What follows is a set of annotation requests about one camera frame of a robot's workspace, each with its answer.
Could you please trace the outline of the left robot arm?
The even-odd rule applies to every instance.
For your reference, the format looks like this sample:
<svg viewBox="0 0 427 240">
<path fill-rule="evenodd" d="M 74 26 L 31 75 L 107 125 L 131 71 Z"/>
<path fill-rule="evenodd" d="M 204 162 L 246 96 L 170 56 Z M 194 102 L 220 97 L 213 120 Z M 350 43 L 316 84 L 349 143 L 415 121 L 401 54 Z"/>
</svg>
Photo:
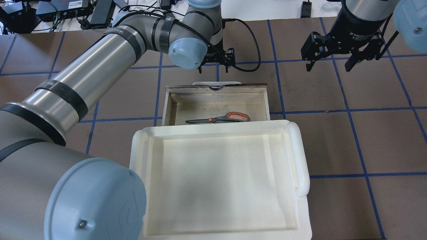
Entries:
<svg viewBox="0 0 427 240">
<path fill-rule="evenodd" d="M 187 70 L 220 40 L 220 0 L 189 0 L 183 20 L 119 15 L 112 28 L 23 102 L 1 107 L 2 240 L 137 240 L 146 193 L 137 173 L 66 147 L 65 135 L 147 50 Z"/>
</svg>

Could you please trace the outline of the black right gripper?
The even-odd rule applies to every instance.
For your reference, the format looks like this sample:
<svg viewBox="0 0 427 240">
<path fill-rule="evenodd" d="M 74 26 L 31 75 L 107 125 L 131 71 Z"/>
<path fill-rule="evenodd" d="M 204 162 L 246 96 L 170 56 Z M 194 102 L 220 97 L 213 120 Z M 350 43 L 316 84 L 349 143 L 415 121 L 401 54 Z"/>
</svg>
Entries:
<svg viewBox="0 0 427 240">
<path fill-rule="evenodd" d="M 322 36 L 311 32 L 301 48 L 301 57 L 310 72 L 316 61 L 333 54 L 351 54 L 345 63 L 346 72 L 364 60 L 379 60 L 384 55 L 381 48 L 385 44 L 381 26 L 385 17 L 368 20 L 355 15 L 351 10 L 340 10 L 330 32 Z"/>
</svg>

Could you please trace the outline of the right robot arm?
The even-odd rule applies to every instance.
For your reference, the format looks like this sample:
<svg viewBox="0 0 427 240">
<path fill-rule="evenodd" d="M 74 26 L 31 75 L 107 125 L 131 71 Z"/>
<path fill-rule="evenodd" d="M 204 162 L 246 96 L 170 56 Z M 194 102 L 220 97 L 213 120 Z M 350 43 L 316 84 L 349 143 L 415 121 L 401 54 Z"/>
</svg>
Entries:
<svg viewBox="0 0 427 240">
<path fill-rule="evenodd" d="M 301 48 L 306 70 L 333 54 L 350 54 L 349 72 L 364 60 L 379 60 L 401 35 L 413 51 L 426 53 L 427 2 L 425 0 L 342 0 L 330 32 L 311 32 Z"/>
</svg>

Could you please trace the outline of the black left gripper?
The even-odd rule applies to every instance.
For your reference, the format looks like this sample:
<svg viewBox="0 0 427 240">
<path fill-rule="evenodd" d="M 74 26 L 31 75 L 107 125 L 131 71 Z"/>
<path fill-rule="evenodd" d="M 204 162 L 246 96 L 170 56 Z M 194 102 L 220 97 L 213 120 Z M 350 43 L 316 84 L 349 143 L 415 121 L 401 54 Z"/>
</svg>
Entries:
<svg viewBox="0 0 427 240">
<path fill-rule="evenodd" d="M 212 36 L 210 43 L 212 46 L 207 44 L 207 53 L 204 56 L 202 63 L 197 68 L 199 74 L 202 74 L 202 66 L 206 63 L 218 63 L 224 65 L 225 73 L 228 73 L 229 68 L 233 68 L 236 64 L 234 48 L 229 48 L 227 50 L 223 49 L 222 33 L 217 33 Z"/>
</svg>

